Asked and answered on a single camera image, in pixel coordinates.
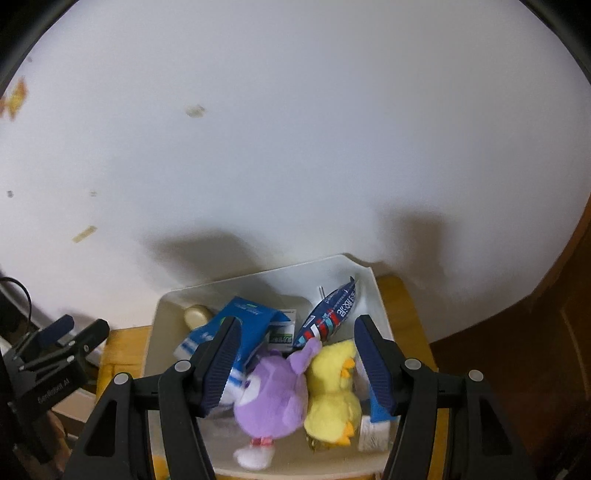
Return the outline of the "white plastic storage bin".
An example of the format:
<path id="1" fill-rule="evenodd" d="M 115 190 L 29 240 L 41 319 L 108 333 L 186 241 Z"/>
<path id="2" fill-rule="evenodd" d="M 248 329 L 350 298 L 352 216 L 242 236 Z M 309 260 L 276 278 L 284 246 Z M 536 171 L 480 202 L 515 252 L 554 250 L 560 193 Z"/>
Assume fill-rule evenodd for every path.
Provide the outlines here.
<path id="1" fill-rule="evenodd" d="M 393 339 L 374 272 L 344 255 L 287 266 L 195 287 L 171 291 L 163 295 L 156 307 L 152 331 L 146 347 L 143 375 L 163 372 L 176 361 L 188 357 L 182 342 L 189 334 L 184 312 L 193 305 L 204 306 L 213 313 L 235 297 L 280 310 L 287 319 L 270 328 L 264 341 L 284 355 L 293 350 L 297 330 L 308 314 L 332 291 L 353 280 L 356 299 L 342 326 L 331 335 L 332 343 L 353 338 L 356 318 L 368 314 L 381 335 Z M 347 479 L 381 472 L 388 452 L 368 442 L 344 447 L 312 449 L 304 430 L 276 441 L 276 454 L 270 467 L 254 472 L 242 469 L 235 461 L 235 450 L 249 443 L 249 436 L 240 430 L 231 413 L 229 395 L 211 416 L 199 421 L 207 453 L 216 474 L 243 479 Z"/>

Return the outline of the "dark blue tissue pack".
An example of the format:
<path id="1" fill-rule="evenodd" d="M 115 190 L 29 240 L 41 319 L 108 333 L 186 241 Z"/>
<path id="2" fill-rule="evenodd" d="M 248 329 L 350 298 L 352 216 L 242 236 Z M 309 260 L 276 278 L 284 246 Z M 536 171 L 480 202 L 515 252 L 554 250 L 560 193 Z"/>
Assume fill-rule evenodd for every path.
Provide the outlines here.
<path id="1" fill-rule="evenodd" d="M 318 338 L 322 342 L 328 341 L 348 318 L 355 304 L 356 279 L 351 277 L 348 283 L 325 296 L 311 310 L 294 337 L 294 349 L 301 349 L 311 338 Z"/>

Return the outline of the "blue Hiipapa wipes pack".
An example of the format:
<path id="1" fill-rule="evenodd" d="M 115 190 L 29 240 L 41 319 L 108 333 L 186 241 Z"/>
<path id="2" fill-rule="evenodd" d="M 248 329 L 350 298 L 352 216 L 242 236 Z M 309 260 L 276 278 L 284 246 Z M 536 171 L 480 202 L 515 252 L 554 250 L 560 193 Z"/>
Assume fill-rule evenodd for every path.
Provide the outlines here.
<path id="1" fill-rule="evenodd" d="M 229 407 L 242 394 L 246 372 L 249 371 L 250 364 L 252 364 L 252 357 L 256 355 L 256 351 L 260 347 L 267 344 L 267 329 L 269 329 L 271 318 L 277 312 L 279 310 L 245 300 L 242 297 L 233 297 L 206 325 L 190 331 L 190 334 L 176 347 L 173 355 L 177 360 L 190 359 L 197 351 L 198 345 L 214 338 L 221 327 L 221 322 L 226 317 L 238 319 L 242 325 L 240 346 L 235 363 L 230 370 L 228 382 L 221 395 L 221 401 L 219 401 L 222 406 Z"/>

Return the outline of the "gold round compact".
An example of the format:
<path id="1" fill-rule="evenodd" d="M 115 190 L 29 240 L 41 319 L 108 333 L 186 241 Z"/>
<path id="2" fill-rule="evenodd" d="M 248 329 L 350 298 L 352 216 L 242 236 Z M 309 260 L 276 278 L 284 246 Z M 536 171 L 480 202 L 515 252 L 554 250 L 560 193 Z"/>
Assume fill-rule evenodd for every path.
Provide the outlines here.
<path id="1" fill-rule="evenodd" d="M 191 305 L 183 312 L 184 323 L 190 331 L 206 325 L 213 317 L 214 313 L 204 305 Z"/>

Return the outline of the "white green medicine box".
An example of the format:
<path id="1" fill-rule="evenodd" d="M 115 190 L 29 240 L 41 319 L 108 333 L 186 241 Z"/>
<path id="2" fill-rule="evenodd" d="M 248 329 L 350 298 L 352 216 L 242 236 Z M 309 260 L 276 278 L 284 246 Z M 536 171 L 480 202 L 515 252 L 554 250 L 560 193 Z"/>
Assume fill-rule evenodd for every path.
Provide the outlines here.
<path id="1" fill-rule="evenodd" d="M 280 310 L 270 320 L 266 341 L 270 349 L 287 352 L 293 349 L 297 310 Z"/>

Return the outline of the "small white barcode box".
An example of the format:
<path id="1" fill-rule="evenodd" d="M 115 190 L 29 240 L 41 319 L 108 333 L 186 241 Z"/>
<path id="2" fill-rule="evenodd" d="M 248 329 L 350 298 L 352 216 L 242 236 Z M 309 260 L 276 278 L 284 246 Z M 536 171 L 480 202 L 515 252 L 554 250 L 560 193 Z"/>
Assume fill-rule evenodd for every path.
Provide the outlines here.
<path id="1" fill-rule="evenodd" d="M 361 452 L 386 452 L 390 448 L 391 422 L 373 422 L 369 415 L 363 415 L 360 425 L 358 449 Z"/>

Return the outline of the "blue cream tube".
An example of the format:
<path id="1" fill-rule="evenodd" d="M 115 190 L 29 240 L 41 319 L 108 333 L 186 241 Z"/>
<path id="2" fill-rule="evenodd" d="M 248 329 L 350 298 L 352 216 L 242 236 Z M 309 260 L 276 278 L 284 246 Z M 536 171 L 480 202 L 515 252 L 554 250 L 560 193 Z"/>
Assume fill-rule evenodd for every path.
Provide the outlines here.
<path id="1" fill-rule="evenodd" d="M 373 388 L 370 388 L 370 422 L 377 424 L 397 420 L 397 417 L 392 416 L 388 410 L 379 403 Z"/>

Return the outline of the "yellow duck plush toy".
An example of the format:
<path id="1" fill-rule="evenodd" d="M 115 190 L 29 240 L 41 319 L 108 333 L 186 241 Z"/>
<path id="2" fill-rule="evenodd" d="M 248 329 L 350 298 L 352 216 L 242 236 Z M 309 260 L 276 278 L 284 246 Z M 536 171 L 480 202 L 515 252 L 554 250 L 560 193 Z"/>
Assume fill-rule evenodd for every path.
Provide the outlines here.
<path id="1" fill-rule="evenodd" d="M 356 346 L 345 340 L 322 347 L 305 372 L 308 413 L 304 431 L 315 441 L 349 446 L 362 420 L 362 407 L 353 392 Z"/>

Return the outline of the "purple plush toy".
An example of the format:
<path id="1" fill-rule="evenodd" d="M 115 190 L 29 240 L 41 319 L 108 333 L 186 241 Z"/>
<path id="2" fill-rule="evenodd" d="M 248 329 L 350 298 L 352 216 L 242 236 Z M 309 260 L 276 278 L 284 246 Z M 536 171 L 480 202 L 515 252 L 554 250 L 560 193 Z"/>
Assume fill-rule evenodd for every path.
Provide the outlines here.
<path id="1" fill-rule="evenodd" d="M 250 438 L 249 445 L 233 455 L 240 467 L 250 471 L 270 467 L 274 441 L 304 425 L 308 412 L 305 372 L 321 350 L 322 342 L 312 338 L 287 357 L 266 347 L 256 353 L 242 397 L 233 404 L 235 421 Z"/>

